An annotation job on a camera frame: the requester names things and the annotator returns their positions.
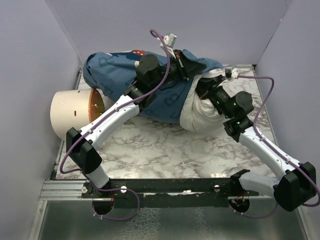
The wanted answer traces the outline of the white pillow with red logo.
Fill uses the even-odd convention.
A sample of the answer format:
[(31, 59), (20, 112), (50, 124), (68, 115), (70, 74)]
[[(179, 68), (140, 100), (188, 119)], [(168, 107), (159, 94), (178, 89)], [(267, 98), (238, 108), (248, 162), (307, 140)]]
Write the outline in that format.
[(223, 127), (225, 118), (218, 114), (210, 100), (200, 99), (196, 93), (201, 78), (209, 79), (219, 75), (226, 75), (223, 68), (212, 69), (193, 78), (179, 117), (179, 125), (183, 129), (199, 134), (211, 134)]

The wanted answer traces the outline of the blue lettered pillowcase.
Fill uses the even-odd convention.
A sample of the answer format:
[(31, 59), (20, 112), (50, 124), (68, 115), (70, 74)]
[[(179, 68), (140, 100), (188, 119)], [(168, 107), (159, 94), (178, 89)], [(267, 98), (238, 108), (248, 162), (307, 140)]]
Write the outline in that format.
[[(198, 58), (181, 50), (197, 63), (197, 74), (223, 65), (211, 58)], [(180, 114), (194, 77), (189, 81), (170, 77), (171, 58), (149, 51), (97, 52), (90, 55), (83, 67), (85, 82), (116, 102), (123, 94), (138, 98), (156, 86), (154, 93), (139, 103), (140, 115), (162, 123), (180, 124)]]

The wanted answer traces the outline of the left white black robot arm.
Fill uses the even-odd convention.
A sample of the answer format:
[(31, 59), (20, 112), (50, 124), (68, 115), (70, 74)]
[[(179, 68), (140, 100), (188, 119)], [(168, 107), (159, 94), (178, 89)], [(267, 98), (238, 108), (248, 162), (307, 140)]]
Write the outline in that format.
[(177, 123), (194, 77), (205, 69), (187, 50), (167, 56), (138, 50), (98, 52), (87, 59), (86, 83), (102, 90), (114, 104), (88, 125), (67, 131), (66, 155), (93, 184), (97, 196), (106, 197), (111, 190), (98, 153), (100, 146), (137, 115)]

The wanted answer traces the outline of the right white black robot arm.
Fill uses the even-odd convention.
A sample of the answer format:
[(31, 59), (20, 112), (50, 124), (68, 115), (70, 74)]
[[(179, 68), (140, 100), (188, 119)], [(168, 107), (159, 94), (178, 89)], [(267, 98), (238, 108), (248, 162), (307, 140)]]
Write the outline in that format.
[(273, 172), (268, 177), (243, 169), (233, 176), (229, 189), (240, 196), (246, 191), (272, 197), (284, 210), (291, 212), (320, 194), (316, 169), (310, 162), (301, 163), (273, 144), (257, 128), (256, 120), (250, 120), (254, 110), (252, 95), (240, 91), (230, 96), (223, 88), (225, 76), (203, 76), (198, 81), (196, 93), (201, 100), (210, 100), (220, 115), (227, 120), (224, 130), (236, 142), (247, 147)]

